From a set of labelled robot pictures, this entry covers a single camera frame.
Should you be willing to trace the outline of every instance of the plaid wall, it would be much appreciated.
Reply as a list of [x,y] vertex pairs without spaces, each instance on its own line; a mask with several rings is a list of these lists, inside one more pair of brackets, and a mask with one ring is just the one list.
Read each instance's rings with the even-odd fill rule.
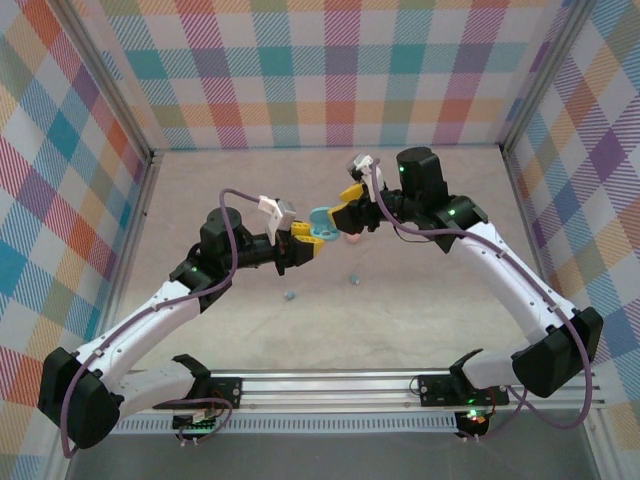
[[598,2],[511,162],[554,286],[606,317],[596,362],[637,475],[640,1]]
[[93,337],[143,162],[45,0],[0,0],[0,479],[31,479],[56,428],[42,361]]
[[175,149],[496,143],[571,3],[74,0]]

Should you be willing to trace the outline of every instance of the pink ball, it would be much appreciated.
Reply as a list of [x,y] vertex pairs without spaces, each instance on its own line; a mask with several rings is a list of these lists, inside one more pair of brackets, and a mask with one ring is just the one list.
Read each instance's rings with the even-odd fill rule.
[[347,233],[346,235],[347,235],[347,242],[349,243],[358,243],[358,240],[360,240],[359,233],[354,233],[353,235],[350,235]]

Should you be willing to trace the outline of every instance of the beige floor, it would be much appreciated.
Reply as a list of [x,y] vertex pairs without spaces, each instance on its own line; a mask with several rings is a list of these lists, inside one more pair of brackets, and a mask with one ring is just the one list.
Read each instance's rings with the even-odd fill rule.
[[[382,159],[390,188],[399,148],[365,149]],[[354,149],[255,150],[165,155],[119,316],[156,291],[198,241],[218,192],[234,187],[288,199],[306,220],[336,205],[350,185]],[[451,193],[472,197],[510,246],[533,264],[496,148],[438,148]],[[263,214],[243,200],[230,206],[259,232]],[[357,274],[360,285],[349,283]],[[294,290],[287,302],[283,294]],[[205,314],[139,363],[148,368],[190,353],[212,369],[445,367],[471,349],[523,340],[515,322],[467,266],[435,245],[401,242],[388,225],[356,245],[328,244],[313,262],[278,277],[275,268],[242,270]]]

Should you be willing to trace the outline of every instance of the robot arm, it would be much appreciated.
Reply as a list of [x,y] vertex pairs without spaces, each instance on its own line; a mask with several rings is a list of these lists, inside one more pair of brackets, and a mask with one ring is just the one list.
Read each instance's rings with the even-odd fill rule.
[[[310,236],[311,225],[294,221],[295,210],[283,201],[260,197],[258,208],[270,214],[266,232],[251,234],[238,211],[227,208],[238,254],[238,268],[274,263],[279,275],[312,260],[324,241]],[[212,211],[200,228],[200,242],[169,275],[160,289],[138,310],[73,352],[54,350],[44,361],[38,408],[61,425],[64,396],[81,366],[66,423],[77,447],[101,441],[118,420],[175,399],[214,397],[209,370],[189,355],[143,372],[128,372],[151,348],[184,323],[208,309],[229,289],[223,282],[232,266],[232,248],[221,209]],[[140,317],[142,312],[149,313]],[[118,334],[108,345],[105,339]]]
[[[546,285],[500,237],[487,215],[468,197],[450,195],[438,157],[426,147],[405,150],[397,156],[402,189],[389,190],[381,181],[376,162],[359,155],[347,169],[356,184],[341,194],[345,203],[329,213],[345,233],[375,231],[387,220],[374,202],[373,177],[392,219],[415,223],[434,233],[445,253],[471,265],[490,285],[522,330],[527,345],[516,351],[473,351],[452,365],[451,388],[464,399],[472,389],[522,384],[535,395],[548,397],[575,376],[583,363],[576,341],[560,318],[569,319],[592,361],[602,317],[591,307],[579,311]],[[497,251],[487,245],[497,245]]]

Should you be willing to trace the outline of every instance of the small blue object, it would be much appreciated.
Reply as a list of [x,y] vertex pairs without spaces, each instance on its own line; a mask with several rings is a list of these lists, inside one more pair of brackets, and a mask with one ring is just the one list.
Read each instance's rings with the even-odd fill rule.
[[340,238],[340,232],[329,218],[330,207],[318,207],[311,210],[311,236],[321,238],[326,242],[333,242]]

